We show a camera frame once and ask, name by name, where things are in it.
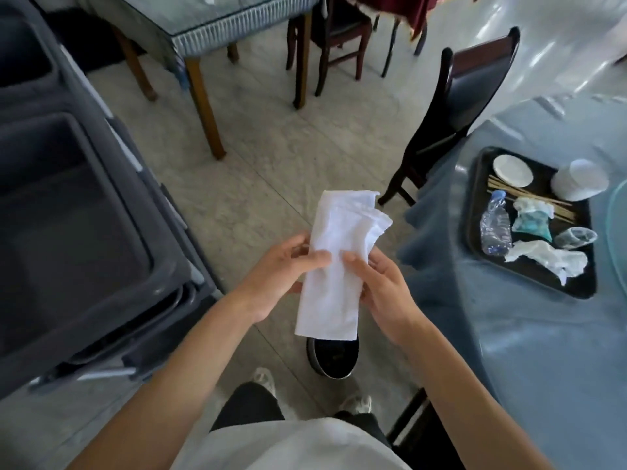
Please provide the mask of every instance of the table leg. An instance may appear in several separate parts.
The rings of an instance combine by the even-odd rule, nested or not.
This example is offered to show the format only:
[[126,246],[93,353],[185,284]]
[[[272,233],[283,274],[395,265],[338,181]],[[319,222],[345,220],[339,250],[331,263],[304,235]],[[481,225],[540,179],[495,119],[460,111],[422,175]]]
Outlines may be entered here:
[[239,61],[239,52],[237,50],[237,43],[232,42],[226,47],[226,57],[229,58],[233,64],[237,64]]
[[120,44],[121,50],[124,53],[124,57],[126,58],[126,63],[129,65],[130,72],[132,72],[133,76],[135,76],[137,85],[142,90],[146,98],[150,102],[154,102],[159,96],[154,91],[153,86],[151,86],[151,83],[148,80],[146,73],[144,72],[144,68],[139,63],[135,48],[133,48],[133,45],[130,43],[129,38],[127,38],[122,31],[120,31],[113,25],[111,25],[111,28],[113,29],[115,38],[117,39],[118,43]]
[[200,58],[186,57],[185,66],[191,85],[192,99],[196,105],[204,134],[211,147],[211,153],[217,160],[221,160],[226,155],[226,152],[222,146],[222,140],[220,140],[220,133],[217,130],[216,119],[213,117],[207,91],[204,89],[204,81],[200,72]]
[[294,107],[297,110],[305,106],[307,96],[307,72],[309,70],[309,40],[312,32],[312,14],[300,16],[298,40],[296,48],[296,98]]

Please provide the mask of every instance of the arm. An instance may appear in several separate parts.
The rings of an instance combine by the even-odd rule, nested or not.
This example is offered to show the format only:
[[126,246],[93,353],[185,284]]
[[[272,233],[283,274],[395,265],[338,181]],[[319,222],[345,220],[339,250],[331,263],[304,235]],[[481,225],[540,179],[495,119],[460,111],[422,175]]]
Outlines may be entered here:
[[343,259],[364,281],[362,300],[375,321],[418,372],[464,466],[468,470],[552,469],[416,306],[396,264],[376,248],[368,263],[350,252]]
[[199,418],[239,342],[298,277],[331,262],[307,253],[307,234],[272,247],[244,281],[193,327],[166,366],[100,431],[68,470],[166,470]]

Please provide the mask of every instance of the white towel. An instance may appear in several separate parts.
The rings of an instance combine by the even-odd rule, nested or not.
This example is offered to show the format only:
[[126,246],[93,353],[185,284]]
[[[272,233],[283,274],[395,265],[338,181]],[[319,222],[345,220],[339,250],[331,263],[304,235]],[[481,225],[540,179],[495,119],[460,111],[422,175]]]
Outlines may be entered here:
[[388,215],[374,208],[375,191],[325,191],[318,203],[311,250],[325,249],[331,264],[308,272],[300,296],[297,335],[317,339],[357,339],[363,282],[344,268],[341,251],[367,260],[375,241],[390,227]]

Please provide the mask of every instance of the white sneaker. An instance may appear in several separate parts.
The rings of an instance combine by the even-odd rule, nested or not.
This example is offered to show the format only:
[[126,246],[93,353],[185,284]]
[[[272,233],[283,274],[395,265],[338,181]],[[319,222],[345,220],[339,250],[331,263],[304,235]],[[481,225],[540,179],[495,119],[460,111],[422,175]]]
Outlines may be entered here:
[[277,396],[277,388],[275,387],[274,378],[272,378],[272,373],[269,369],[259,366],[250,380],[265,387],[274,397]]
[[372,412],[372,397],[353,394],[342,403],[340,411],[348,411],[353,415],[369,414]]

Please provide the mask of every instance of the plastic water bottle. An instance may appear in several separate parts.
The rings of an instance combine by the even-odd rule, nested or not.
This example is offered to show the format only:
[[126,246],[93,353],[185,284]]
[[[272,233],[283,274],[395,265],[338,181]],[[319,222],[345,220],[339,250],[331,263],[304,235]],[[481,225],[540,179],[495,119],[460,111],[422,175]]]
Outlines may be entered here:
[[489,256],[504,256],[512,249],[512,227],[505,209],[506,192],[496,190],[481,216],[481,248]]

